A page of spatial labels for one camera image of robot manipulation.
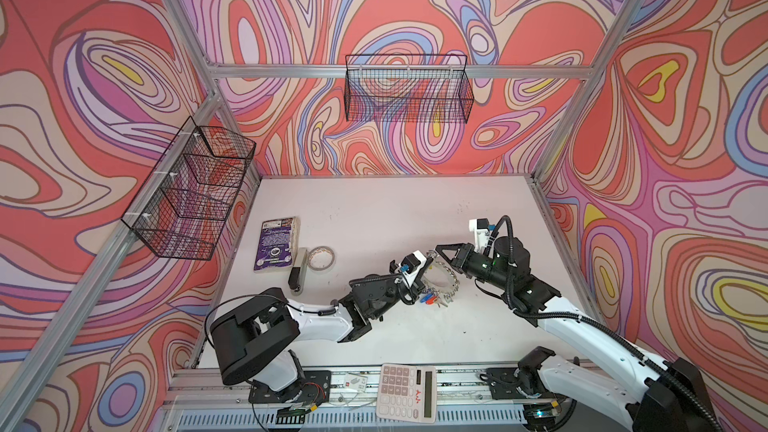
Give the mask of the round keyring disc with keys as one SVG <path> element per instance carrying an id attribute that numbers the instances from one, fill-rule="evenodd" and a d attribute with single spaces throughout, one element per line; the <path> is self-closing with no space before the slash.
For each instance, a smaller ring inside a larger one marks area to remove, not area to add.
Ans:
<path id="1" fill-rule="evenodd" d="M 424 290 L 419 302 L 437 307 L 448 307 L 459 291 L 460 282 L 454 269 L 435 251 L 430 250 L 427 258 L 432 262 L 422 275 Z"/>

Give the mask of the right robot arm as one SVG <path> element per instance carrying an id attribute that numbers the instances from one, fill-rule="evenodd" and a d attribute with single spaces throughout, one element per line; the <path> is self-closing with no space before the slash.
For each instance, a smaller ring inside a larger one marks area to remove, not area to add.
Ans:
<path id="1" fill-rule="evenodd" d="M 700 370 L 630 342 L 536 277 L 508 216 L 494 226 L 482 219 L 471 231 L 473 242 L 441 244 L 436 253 L 481 291 L 498 288 L 496 298 L 516 317 L 569 344 L 599 368 L 585 369 L 538 347 L 517 364 L 520 393 L 566 396 L 629 431 L 722 430 Z"/>

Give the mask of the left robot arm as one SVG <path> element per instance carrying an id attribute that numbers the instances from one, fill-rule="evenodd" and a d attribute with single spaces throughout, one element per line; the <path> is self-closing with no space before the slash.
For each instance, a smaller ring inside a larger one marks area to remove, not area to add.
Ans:
<path id="1" fill-rule="evenodd" d="M 279 287 L 245 295 L 244 303 L 206 326 L 222 383 L 255 380 L 275 392 L 292 386 L 300 376 L 292 343 L 358 340 L 395 305 L 416 302 L 425 288 L 425 271 L 401 265 L 385 275 L 353 280 L 350 292 L 327 306 L 292 301 Z"/>

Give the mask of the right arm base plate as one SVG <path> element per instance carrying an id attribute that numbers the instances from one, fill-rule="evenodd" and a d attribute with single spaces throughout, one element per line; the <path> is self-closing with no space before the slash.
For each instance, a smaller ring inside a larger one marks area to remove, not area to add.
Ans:
<path id="1" fill-rule="evenodd" d="M 488 368 L 478 375 L 485 383 L 494 400 L 502 399 L 557 399 L 566 397 L 547 389 L 536 370 L 517 367 Z"/>

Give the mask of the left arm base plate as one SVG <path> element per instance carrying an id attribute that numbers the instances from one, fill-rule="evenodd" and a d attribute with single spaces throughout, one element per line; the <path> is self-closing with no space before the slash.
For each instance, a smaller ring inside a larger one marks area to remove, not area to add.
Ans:
<path id="1" fill-rule="evenodd" d="M 280 392 L 270 389 L 266 384 L 251 380 L 248 402 L 260 404 L 304 404 L 320 405 L 328 401 L 332 372 L 330 370 L 304 371 L 304 376 Z"/>

